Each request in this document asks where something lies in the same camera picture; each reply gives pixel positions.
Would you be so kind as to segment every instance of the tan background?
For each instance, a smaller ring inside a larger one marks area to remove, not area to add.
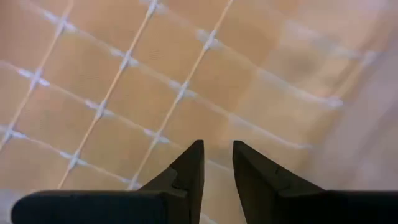
[[[204,139],[202,222],[244,223],[231,141],[304,174],[393,12],[388,0],[0,0],[0,189],[137,189]]]

